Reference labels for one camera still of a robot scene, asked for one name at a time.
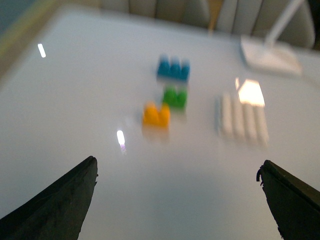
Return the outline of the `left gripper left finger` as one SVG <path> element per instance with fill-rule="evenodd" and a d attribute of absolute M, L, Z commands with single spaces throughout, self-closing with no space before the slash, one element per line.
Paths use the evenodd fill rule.
<path fill-rule="evenodd" d="M 98 162 L 89 156 L 0 220 L 2 240 L 76 240 L 89 210 Z"/>

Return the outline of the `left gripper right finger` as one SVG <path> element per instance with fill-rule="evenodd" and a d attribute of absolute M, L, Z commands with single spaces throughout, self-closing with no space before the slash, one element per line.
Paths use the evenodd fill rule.
<path fill-rule="evenodd" d="M 259 168 L 256 180 L 277 229 L 284 240 L 320 238 L 320 192 L 270 160 Z"/>

